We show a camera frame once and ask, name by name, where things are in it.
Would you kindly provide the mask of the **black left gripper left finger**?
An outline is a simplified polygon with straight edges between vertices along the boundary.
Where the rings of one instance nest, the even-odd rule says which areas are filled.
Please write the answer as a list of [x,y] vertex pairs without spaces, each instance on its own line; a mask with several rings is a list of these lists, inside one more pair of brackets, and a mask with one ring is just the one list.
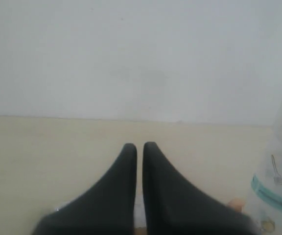
[[85,193],[44,216],[34,235],[133,235],[137,149],[123,146],[108,171]]

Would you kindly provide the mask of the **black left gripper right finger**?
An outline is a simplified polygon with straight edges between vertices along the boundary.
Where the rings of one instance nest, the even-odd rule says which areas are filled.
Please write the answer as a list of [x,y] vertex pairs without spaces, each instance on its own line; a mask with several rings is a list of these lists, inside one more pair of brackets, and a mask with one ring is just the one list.
[[142,189],[149,235],[257,235],[252,219],[188,181],[155,142],[143,147]]

